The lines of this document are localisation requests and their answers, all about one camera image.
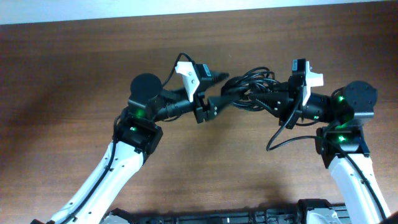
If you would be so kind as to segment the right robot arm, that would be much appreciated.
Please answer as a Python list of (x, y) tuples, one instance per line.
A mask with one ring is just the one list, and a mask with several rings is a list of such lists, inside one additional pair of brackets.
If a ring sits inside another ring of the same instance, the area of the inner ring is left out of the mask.
[(314, 136), (323, 164), (334, 178), (353, 223), (388, 223), (389, 209), (373, 174), (363, 126), (373, 119), (377, 90), (351, 82), (330, 95), (312, 93), (323, 76), (294, 75), (285, 83), (264, 78), (249, 85), (248, 99), (279, 119), (280, 129), (292, 129), (299, 119), (324, 123)]

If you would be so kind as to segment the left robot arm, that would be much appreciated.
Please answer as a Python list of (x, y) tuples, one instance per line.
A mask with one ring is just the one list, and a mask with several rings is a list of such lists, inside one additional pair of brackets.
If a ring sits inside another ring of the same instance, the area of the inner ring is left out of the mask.
[(177, 90), (166, 90), (151, 73), (133, 79), (127, 107), (114, 120), (112, 140), (104, 156), (49, 223), (100, 223), (124, 185), (159, 145), (163, 130), (157, 122), (193, 113), (197, 122), (202, 123), (239, 99), (238, 94), (224, 95), (203, 103), (204, 92), (226, 79), (227, 73), (181, 72), (180, 75), (183, 86)]

